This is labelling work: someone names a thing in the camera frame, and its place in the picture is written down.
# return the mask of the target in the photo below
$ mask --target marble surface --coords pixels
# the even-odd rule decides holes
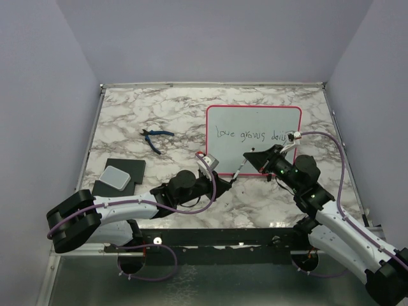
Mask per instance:
[[[335,135],[323,91],[314,87],[107,89],[82,189],[92,190],[109,157],[146,160],[145,178],[142,185],[136,185],[136,194],[169,181],[180,170],[197,173],[194,153],[205,151],[205,110],[217,104],[299,106],[303,111],[302,131]],[[142,129],[172,131],[176,136],[154,137],[163,153],[159,156],[139,135]],[[321,136],[305,136],[299,154],[314,156],[321,169],[319,182],[337,195],[340,156],[334,144]],[[179,209],[197,210],[207,203],[203,197],[194,208]],[[348,173],[342,204],[361,222]],[[139,223],[143,228],[265,228],[293,226],[302,217],[292,196],[274,181],[240,177],[230,191],[200,214],[172,214]]]

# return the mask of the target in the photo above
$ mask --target wire cutters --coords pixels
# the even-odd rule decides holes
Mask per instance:
[[[150,145],[152,150],[154,152],[156,152],[157,154],[159,154],[159,155],[161,154],[161,152],[155,148],[152,141],[150,140],[149,135],[169,135],[169,136],[174,136],[174,133],[172,133],[172,132],[167,132],[167,131],[150,131],[149,132],[149,131],[146,131],[145,129],[143,129],[143,132],[140,133],[140,134],[145,137],[145,140]]]

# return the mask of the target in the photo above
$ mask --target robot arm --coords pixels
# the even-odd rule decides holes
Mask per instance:
[[[55,252],[69,252],[86,242],[127,242],[134,231],[130,231],[124,221],[154,219],[174,212],[196,214],[204,211],[231,188],[231,182],[219,178],[214,171],[218,161],[211,155],[198,158],[198,178],[192,172],[182,170],[168,183],[148,193],[103,198],[93,197],[88,189],[76,192],[47,213],[50,228],[47,237],[52,239]],[[196,212],[177,210],[177,205],[204,195],[210,198],[207,207]]]
[[[379,305],[396,305],[408,296],[408,249],[396,250],[351,217],[317,183],[320,170],[313,157],[301,155],[291,164],[284,149],[274,145],[244,157],[260,173],[273,173],[292,189],[296,206],[307,214],[295,229],[352,271]]]

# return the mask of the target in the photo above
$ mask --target whiteboard eraser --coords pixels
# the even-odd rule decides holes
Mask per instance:
[[[107,166],[99,180],[119,191],[123,191],[130,181],[130,175],[118,168]]]

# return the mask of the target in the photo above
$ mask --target white wall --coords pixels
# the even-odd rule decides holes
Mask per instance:
[[[327,81],[372,0],[57,0],[101,83]]]
[[[1,305],[34,305],[46,212],[73,192],[99,83],[54,0],[0,9]]]
[[[375,0],[328,82],[361,200],[408,247],[408,1]]]

